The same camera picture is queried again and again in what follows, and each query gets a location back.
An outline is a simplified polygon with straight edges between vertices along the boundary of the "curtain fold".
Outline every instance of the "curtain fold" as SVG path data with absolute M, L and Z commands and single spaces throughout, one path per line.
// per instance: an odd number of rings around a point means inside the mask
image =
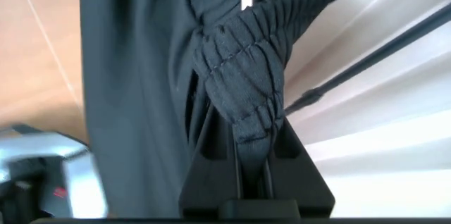
M 285 107 L 451 0 L 337 0 L 294 45 Z M 451 23 L 288 117 L 334 217 L 451 216 Z

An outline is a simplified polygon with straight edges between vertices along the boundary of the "dark gray fabric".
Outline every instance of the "dark gray fabric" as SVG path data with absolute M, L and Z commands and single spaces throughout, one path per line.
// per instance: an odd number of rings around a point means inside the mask
M 333 0 L 80 0 L 87 128 L 111 211 L 178 216 L 202 126 L 231 126 L 255 180 L 292 44 Z M 213 105 L 223 121 L 206 119 Z

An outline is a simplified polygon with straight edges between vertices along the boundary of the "clothing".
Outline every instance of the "clothing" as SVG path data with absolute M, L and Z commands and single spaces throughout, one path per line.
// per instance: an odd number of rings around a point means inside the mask
M 178 217 L 205 125 L 231 128 L 255 180 L 285 117 L 292 45 L 332 1 L 80 0 L 87 129 L 110 211 Z

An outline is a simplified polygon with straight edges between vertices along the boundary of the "white fabric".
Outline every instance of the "white fabric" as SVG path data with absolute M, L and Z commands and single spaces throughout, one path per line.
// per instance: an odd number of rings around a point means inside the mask
M 451 0 L 337 0 L 296 43 L 285 106 Z M 289 116 L 335 217 L 451 217 L 451 23 Z

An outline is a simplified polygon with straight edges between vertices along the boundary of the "wooden floor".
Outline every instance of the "wooden floor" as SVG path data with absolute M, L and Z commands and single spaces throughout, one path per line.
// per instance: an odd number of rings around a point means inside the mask
M 79 0 L 0 0 L 0 127 L 27 123 L 87 142 Z

